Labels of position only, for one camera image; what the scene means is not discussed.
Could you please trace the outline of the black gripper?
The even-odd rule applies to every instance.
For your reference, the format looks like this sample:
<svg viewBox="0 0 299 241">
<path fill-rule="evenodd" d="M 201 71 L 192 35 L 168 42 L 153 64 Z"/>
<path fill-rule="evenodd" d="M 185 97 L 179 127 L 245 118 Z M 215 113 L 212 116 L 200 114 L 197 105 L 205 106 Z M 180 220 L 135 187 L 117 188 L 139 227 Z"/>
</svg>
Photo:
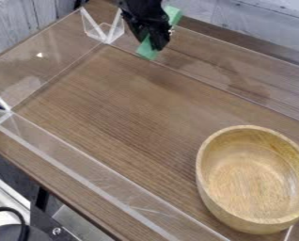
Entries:
<svg viewBox="0 0 299 241">
<path fill-rule="evenodd" d="M 169 17 L 161 0 L 117 0 L 117 7 L 137 41 L 143 42 L 149 34 L 151 46 L 160 51 L 171 40 Z"/>
</svg>

